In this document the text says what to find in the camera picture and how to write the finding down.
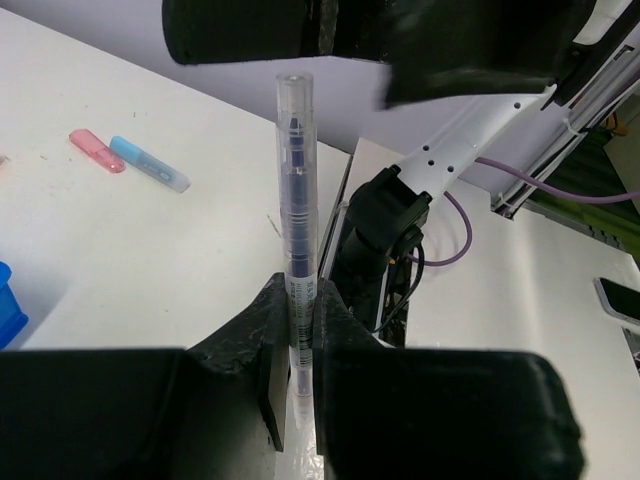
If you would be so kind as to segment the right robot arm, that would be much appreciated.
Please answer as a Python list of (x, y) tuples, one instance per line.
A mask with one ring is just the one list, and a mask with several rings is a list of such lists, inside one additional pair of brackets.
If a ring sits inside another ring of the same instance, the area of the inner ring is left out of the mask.
[(352, 195), (332, 275), (354, 316), (383, 333), (391, 262), (425, 262), (432, 204), (525, 114), (564, 105), (639, 22), (635, 1), (166, 1), (180, 65), (333, 56), (388, 67), (381, 105), (468, 96), (470, 105)]

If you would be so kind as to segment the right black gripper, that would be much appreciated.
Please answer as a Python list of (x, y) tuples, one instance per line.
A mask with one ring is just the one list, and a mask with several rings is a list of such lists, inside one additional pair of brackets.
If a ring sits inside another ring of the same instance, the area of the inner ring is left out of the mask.
[(558, 81), (592, 1), (322, 1), (319, 50), (389, 66), (390, 109), (538, 94)]

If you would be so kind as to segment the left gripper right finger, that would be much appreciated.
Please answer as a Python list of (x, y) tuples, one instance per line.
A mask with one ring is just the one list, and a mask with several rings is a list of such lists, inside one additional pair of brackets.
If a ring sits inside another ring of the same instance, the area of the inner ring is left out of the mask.
[(578, 479), (581, 429), (560, 375), (526, 351), (390, 348), (322, 281), (316, 438), (329, 479)]

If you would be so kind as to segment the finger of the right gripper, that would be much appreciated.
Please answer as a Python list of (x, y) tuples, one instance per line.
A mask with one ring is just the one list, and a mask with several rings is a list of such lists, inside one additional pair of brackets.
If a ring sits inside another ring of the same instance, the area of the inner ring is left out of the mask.
[(337, 1), (164, 0), (162, 28), (180, 65), (326, 56), (338, 11)]

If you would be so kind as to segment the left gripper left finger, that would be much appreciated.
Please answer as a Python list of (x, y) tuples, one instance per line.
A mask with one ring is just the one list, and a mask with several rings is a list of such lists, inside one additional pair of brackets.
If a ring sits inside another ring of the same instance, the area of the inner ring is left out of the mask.
[(285, 436), (282, 274), (189, 349), (1, 356), (5, 479), (271, 479)]

